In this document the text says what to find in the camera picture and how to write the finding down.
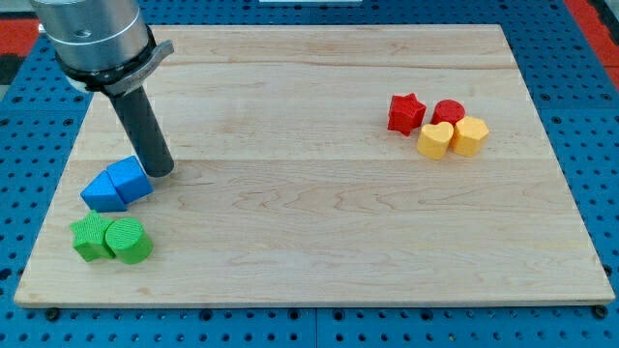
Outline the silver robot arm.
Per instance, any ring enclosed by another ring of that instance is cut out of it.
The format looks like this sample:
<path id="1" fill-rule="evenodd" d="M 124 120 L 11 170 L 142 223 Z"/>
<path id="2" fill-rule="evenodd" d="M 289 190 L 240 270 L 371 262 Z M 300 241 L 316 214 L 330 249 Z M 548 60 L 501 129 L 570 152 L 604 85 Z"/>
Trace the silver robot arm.
<path id="1" fill-rule="evenodd" d="M 157 43 L 135 0 L 32 0 L 74 88 L 122 98 L 174 52 Z"/>

